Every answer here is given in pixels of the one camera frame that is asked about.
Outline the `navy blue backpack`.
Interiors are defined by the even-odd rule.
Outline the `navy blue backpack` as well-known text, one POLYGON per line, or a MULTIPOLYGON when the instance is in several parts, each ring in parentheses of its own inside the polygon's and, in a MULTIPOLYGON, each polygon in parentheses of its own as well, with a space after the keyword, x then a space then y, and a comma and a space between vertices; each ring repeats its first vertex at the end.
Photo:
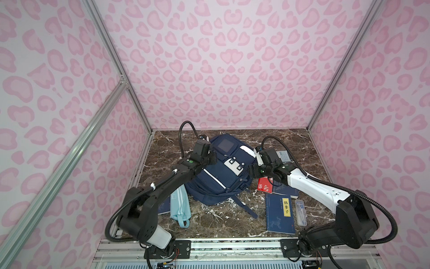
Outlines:
POLYGON ((187 193, 208 206, 232 199, 256 219, 258 215, 238 198, 252 184, 249 167, 256 162, 254 150, 228 133, 213 137, 210 143, 217 162, 185 184, 187 193))

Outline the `blue book yellow label front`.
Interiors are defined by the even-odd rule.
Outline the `blue book yellow label front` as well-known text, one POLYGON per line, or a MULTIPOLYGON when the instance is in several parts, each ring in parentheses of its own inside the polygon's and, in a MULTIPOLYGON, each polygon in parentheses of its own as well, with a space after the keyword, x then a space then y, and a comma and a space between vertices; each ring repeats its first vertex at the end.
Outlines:
POLYGON ((290 196, 266 194, 265 204, 267 231, 289 235, 296 234, 290 196))

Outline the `blue book yellow label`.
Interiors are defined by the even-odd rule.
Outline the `blue book yellow label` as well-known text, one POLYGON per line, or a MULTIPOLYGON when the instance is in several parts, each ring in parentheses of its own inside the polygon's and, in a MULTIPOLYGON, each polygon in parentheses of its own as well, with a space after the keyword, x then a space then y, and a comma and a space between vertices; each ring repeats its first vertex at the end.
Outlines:
POLYGON ((299 197, 299 190, 292 188, 291 186, 281 184, 280 186, 273 187, 272 194, 290 196, 293 199, 297 199, 299 197))
POLYGON ((289 235, 296 234, 290 196, 266 194, 265 204, 267 231, 289 235))

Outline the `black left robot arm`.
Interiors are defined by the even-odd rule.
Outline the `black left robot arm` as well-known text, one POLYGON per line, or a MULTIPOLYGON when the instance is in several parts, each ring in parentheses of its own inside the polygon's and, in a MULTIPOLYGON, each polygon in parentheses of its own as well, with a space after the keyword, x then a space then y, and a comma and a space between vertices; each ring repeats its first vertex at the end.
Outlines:
POLYGON ((127 239, 113 238, 110 229, 113 223, 132 237, 132 241, 155 246, 158 249, 172 249, 174 237, 158 223, 158 209, 175 190, 190 182, 207 166, 217 161, 216 153, 209 141, 198 140, 194 150, 178 161, 172 171, 146 189, 131 188, 127 191, 121 207, 109 219, 105 236, 112 242, 126 242, 127 239))

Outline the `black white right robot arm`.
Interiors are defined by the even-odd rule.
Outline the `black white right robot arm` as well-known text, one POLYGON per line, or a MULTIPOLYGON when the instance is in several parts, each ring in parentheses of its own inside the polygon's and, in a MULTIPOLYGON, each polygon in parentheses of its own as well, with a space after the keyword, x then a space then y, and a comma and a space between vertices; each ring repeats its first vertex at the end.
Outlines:
POLYGON ((372 205, 339 187, 330 187, 310 179, 292 162, 283 163, 272 148, 254 149, 256 163, 249 167, 255 179, 267 177, 295 188, 327 207, 335 220, 304 229, 299 235, 299 249, 308 254, 328 245, 347 245, 359 249, 379 228, 372 205))

